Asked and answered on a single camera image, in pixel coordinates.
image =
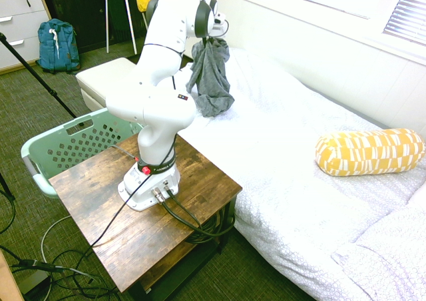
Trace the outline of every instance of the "laundry basket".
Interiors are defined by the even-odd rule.
[[[141,129],[139,124],[117,118],[103,108],[29,139],[22,146],[21,156],[44,195],[58,198],[48,181],[51,177]]]

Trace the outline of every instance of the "window blinds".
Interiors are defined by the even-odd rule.
[[[384,33],[426,45],[426,0],[399,0]]]

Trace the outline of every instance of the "gray cloth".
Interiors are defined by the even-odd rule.
[[[234,103],[225,74],[225,62],[229,59],[228,44],[219,38],[209,38],[206,46],[200,41],[192,48],[192,58],[192,76],[186,90],[190,93],[197,84],[198,98],[195,103],[203,117],[215,117],[227,111]]]

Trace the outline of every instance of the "black pole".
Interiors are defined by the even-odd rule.
[[[18,54],[18,52],[16,52],[16,50],[12,46],[10,46],[10,44],[6,41],[6,36],[4,36],[4,34],[2,33],[0,33],[0,41],[16,58],[18,58],[18,60],[25,66],[25,68],[28,69],[28,71],[40,82],[40,84],[42,84],[44,88],[46,88],[46,90],[58,101],[58,103],[61,104],[61,106],[72,116],[72,118],[76,118],[77,116],[74,115],[70,108],[68,108],[68,106],[64,104],[62,100],[60,100],[60,98],[58,97],[58,93],[52,88],[50,88],[46,84],[46,82],[42,80],[42,78],[35,72],[35,70],[24,60],[24,58],[22,58],[21,55]]]
[[[9,187],[7,186],[7,183],[3,176],[0,173],[0,184],[3,187],[4,192],[6,192],[7,196],[13,197],[12,192],[9,190]]]

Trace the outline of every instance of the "drawer handle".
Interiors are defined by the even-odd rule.
[[[0,18],[0,23],[4,23],[5,21],[12,20],[12,16]]]
[[[17,46],[17,45],[22,45],[23,43],[24,43],[24,39],[13,41],[12,43],[9,43],[9,44],[10,46]]]

